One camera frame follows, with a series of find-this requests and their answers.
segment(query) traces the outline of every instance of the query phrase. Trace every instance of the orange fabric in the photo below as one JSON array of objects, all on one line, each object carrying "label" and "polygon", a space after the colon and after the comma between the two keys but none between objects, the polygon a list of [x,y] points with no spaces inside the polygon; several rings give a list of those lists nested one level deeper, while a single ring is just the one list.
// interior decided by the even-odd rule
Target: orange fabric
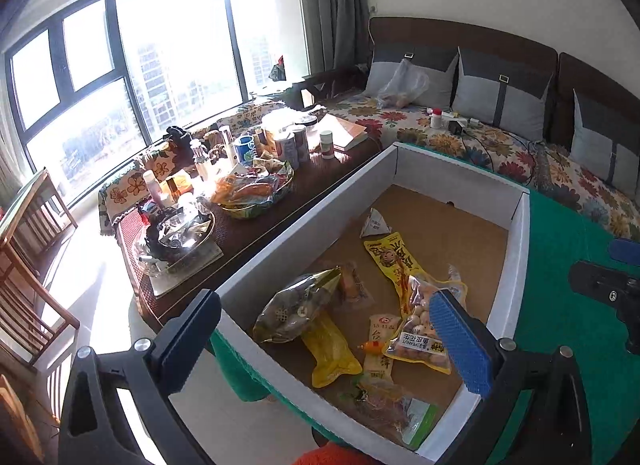
[{"label": "orange fabric", "polygon": [[324,447],[303,454],[293,465],[378,465],[379,463],[371,456],[330,441]]}]

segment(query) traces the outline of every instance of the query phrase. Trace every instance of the blue can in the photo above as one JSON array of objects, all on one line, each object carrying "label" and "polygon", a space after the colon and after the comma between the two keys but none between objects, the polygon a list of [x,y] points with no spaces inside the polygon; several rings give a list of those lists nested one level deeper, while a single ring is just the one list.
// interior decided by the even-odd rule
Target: blue can
[{"label": "blue can", "polygon": [[245,166],[252,166],[256,156],[255,142],[253,135],[242,135],[234,141],[238,161]]}]

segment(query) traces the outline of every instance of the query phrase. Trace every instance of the curtain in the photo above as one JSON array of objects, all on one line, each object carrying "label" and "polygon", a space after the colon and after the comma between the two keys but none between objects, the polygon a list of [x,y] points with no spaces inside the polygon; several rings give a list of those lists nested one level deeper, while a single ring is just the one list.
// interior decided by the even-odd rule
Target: curtain
[{"label": "curtain", "polygon": [[[0,67],[4,68],[4,55],[0,55]],[[32,175],[15,129],[4,69],[0,69],[0,207],[6,210]]]},{"label": "curtain", "polygon": [[367,62],[367,0],[318,0],[324,70]]}]

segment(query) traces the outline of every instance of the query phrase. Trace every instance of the glass pane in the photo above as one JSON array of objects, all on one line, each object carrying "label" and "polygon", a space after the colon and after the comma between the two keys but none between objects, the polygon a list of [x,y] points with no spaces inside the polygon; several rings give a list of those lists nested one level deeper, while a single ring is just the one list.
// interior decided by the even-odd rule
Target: glass pane
[{"label": "glass pane", "polygon": [[274,0],[231,0],[242,70],[249,92],[271,82],[269,74],[281,53]]},{"label": "glass pane", "polygon": [[71,14],[62,24],[74,90],[113,70],[104,0]]},{"label": "glass pane", "polygon": [[123,79],[91,93],[27,144],[66,203],[144,147]]},{"label": "glass pane", "polygon": [[60,102],[53,79],[48,30],[14,55],[12,69],[20,115],[28,128]]},{"label": "glass pane", "polygon": [[116,0],[127,67],[149,134],[242,102],[224,0]]}]

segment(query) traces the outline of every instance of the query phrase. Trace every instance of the floor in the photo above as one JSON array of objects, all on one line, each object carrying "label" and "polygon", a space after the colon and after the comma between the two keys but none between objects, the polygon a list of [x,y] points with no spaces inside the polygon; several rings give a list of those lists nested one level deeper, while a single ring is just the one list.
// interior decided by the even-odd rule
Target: floor
[{"label": "floor", "polygon": [[[97,353],[129,349],[132,342],[153,332],[141,319],[133,301],[122,254],[114,238],[100,236],[97,210],[79,219],[79,227],[66,242],[50,276],[52,295],[81,322],[73,337],[67,328],[55,347],[37,362],[40,400],[60,415],[72,355],[82,345]],[[44,320],[55,322],[46,308]],[[145,457],[164,461],[137,415],[128,392],[120,395],[136,439]],[[204,351],[180,393],[170,398],[176,411],[203,449],[218,465],[287,465],[317,448],[310,427],[277,401],[244,403],[226,384],[215,357]],[[41,434],[49,448],[48,463],[55,464],[57,436]]]}]

